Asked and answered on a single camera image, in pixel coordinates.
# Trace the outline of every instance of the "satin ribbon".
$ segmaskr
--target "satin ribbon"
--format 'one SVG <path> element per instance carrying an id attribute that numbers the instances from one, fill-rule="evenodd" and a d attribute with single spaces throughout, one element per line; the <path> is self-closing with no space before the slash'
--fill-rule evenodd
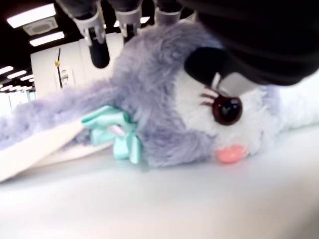
<path id="1" fill-rule="evenodd" d="M 94 146 L 113 140 L 113 154 L 117 160 L 130 159 L 133 164 L 141 161 L 142 143 L 136 136 L 137 125 L 126 112 L 104 106 L 87 115 L 82 124 L 90 130 Z"/>

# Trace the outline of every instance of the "fluorescent light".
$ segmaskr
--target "fluorescent light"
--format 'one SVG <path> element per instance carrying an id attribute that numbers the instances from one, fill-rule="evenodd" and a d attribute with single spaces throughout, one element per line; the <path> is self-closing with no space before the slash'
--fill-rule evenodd
<path id="1" fill-rule="evenodd" d="M 32 86 L 22 86 L 21 88 L 17 89 L 17 91 L 27 91 L 32 89 Z"/>
<path id="2" fill-rule="evenodd" d="M 34 40 L 30 41 L 30 44 L 32 46 L 38 46 L 38 45 L 42 45 L 44 43 L 48 43 L 48 42 L 55 41 L 55 40 L 62 39 L 62 38 L 64 38 L 64 33 L 63 33 L 63 31 L 60 31 L 60 32 L 57 32 L 57 33 L 54 33 L 51 35 L 47 35 L 47 36 L 43 36 L 43 37 L 34 39 Z"/>
<path id="3" fill-rule="evenodd" d="M 0 75 L 6 73 L 6 72 L 8 72 L 8 71 L 12 71 L 12 70 L 13 70 L 13 67 L 12 67 L 12 66 L 6 66 L 6 67 L 4 67 L 4 68 L 1 68 L 1 69 L 0 69 Z"/>
<path id="4" fill-rule="evenodd" d="M 142 24 L 143 24 L 143 23 L 146 23 L 149 19 L 150 19 L 149 16 L 143 16 L 143 17 L 141 18 L 141 23 L 142 23 Z"/>
<path id="5" fill-rule="evenodd" d="M 20 80 L 25 81 L 25 80 L 31 79 L 33 77 L 34 77 L 33 75 L 28 75 L 28 76 L 20 78 Z"/>
<path id="6" fill-rule="evenodd" d="M 34 8 L 29 11 L 25 11 L 18 15 L 8 18 L 6 21 L 13 27 L 17 28 L 22 25 L 26 25 L 30 22 L 38 21 L 40 19 L 54 16 L 55 9 L 54 4 L 48 4 L 41 7 Z"/>
<path id="7" fill-rule="evenodd" d="M 9 90 L 15 91 L 15 90 L 19 90 L 20 88 L 21 88 L 21 86 L 15 86 L 15 87 L 11 87 Z"/>
<path id="8" fill-rule="evenodd" d="M 1 88 L 0 91 L 6 91 L 6 90 L 8 90 L 8 89 L 10 89 L 10 88 L 12 88 L 12 87 L 13 87 L 12 85 L 10 85 L 10 86 L 5 86 L 5 87 Z"/>
<path id="9" fill-rule="evenodd" d="M 143 16 L 141 17 L 141 23 L 142 24 L 146 23 L 149 19 L 150 19 L 150 16 Z M 119 27 L 119 26 L 120 26 L 120 22 L 116 20 L 113 27 Z"/>
<path id="10" fill-rule="evenodd" d="M 11 74 L 11 75 L 8 75 L 7 77 L 8 77 L 8 79 L 12 79 L 12 78 L 17 77 L 17 76 L 22 76 L 25 73 L 26 73 L 26 71 L 18 71 L 18 72 Z"/>

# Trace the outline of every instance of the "lavender plush toy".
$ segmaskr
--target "lavender plush toy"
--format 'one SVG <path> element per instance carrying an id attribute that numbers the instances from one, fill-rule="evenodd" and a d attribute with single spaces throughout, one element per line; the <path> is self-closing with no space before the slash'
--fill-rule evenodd
<path id="1" fill-rule="evenodd" d="M 152 27 L 127 43 L 113 75 L 65 89 L 0 118 L 0 181 L 35 165 L 74 159 L 114 144 L 117 159 L 164 167 L 236 162 L 268 148 L 284 130 L 319 121 L 313 80 L 261 86 L 241 97 L 234 125 L 217 123 L 217 96 L 183 63 L 199 47 L 222 48 L 199 23 Z"/>

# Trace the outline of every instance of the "pink nose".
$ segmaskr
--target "pink nose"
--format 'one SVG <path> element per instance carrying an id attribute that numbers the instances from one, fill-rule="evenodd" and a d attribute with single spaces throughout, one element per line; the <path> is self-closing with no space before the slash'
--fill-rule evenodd
<path id="1" fill-rule="evenodd" d="M 222 163 L 236 163 L 245 157 L 246 150 L 241 145 L 233 145 L 231 147 L 218 150 L 216 152 L 217 159 Z"/>

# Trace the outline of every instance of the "white table surface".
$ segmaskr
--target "white table surface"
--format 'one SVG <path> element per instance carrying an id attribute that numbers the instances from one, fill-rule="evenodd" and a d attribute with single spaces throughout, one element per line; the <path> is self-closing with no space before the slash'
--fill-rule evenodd
<path id="1" fill-rule="evenodd" d="M 319 213 L 319 127 L 236 165 L 139 169 L 110 152 L 0 185 L 1 239 L 287 239 Z"/>

